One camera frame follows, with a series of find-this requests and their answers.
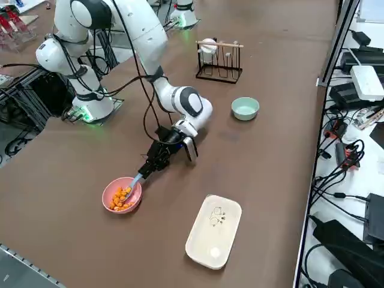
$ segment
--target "white tray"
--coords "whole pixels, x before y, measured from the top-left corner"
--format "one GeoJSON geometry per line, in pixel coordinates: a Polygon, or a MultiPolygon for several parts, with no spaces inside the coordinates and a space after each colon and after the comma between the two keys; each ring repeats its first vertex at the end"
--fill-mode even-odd
{"type": "Polygon", "coordinates": [[[237,202],[208,195],[185,243],[187,255],[208,268],[222,268],[235,240],[241,212],[237,202]]]}

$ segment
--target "red object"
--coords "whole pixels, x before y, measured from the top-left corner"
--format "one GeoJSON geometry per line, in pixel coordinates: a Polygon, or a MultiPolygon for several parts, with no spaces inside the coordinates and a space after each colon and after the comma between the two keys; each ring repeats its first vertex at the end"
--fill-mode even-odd
{"type": "Polygon", "coordinates": [[[10,20],[14,23],[17,30],[20,30],[22,32],[29,32],[27,26],[24,24],[24,22],[20,19],[20,17],[14,13],[8,6],[5,8],[10,20]]]}
{"type": "Polygon", "coordinates": [[[0,24],[1,24],[1,26],[4,27],[4,29],[6,30],[8,35],[10,37],[12,37],[12,34],[13,34],[14,31],[13,31],[11,25],[9,24],[8,20],[6,18],[0,16],[0,24]]]}

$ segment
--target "white router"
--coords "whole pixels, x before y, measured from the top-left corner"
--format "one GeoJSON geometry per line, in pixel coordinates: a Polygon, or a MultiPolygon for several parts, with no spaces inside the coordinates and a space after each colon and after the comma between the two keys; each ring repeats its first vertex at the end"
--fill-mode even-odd
{"type": "Polygon", "coordinates": [[[361,100],[383,100],[384,89],[372,66],[353,66],[350,75],[361,100]]]}

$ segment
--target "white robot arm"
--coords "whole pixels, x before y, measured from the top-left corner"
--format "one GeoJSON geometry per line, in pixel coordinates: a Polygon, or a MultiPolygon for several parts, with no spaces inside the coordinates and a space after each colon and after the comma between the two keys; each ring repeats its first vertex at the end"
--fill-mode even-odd
{"type": "Polygon", "coordinates": [[[162,108],[182,115],[175,127],[188,136],[197,131],[212,113],[210,102],[192,87],[174,87],[163,77],[159,59],[166,44],[167,34],[146,0],[71,0],[75,19],[85,28],[114,27],[126,31],[139,55],[147,75],[153,83],[162,108]]]}
{"type": "MultiPolygon", "coordinates": [[[[192,0],[179,1],[193,3],[192,0]]],[[[90,46],[92,35],[89,29],[111,27],[127,33],[146,74],[152,76],[149,81],[157,92],[161,108],[181,115],[171,130],[157,131],[160,141],[154,142],[148,152],[151,154],[148,157],[155,158],[155,161],[149,164],[147,161],[147,167],[141,169],[144,178],[154,169],[161,170],[169,155],[177,152],[180,145],[185,146],[191,160],[194,158],[192,154],[197,156],[193,139],[211,116],[212,105],[194,88],[172,86],[164,77],[159,60],[166,48],[167,35],[146,0],[57,0],[55,25],[64,44],[57,37],[47,39],[37,49],[37,59],[44,68],[70,79],[80,95],[77,101],[92,112],[99,111],[95,119],[107,116],[113,109],[112,102],[109,97],[104,97],[105,93],[92,68],[79,65],[77,58],[90,46]]]]}

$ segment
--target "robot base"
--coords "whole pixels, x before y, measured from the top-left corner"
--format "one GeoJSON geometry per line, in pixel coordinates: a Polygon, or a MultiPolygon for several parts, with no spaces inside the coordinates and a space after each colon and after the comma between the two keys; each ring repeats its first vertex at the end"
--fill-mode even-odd
{"type": "Polygon", "coordinates": [[[198,22],[194,11],[191,10],[175,10],[170,15],[170,18],[179,22],[177,25],[175,25],[175,28],[192,27],[198,22]]]}
{"type": "Polygon", "coordinates": [[[113,112],[113,100],[110,97],[105,97],[101,101],[82,101],[77,97],[72,101],[75,109],[80,109],[84,115],[82,120],[86,123],[92,123],[96,120],[103,119],[113,112]]]}

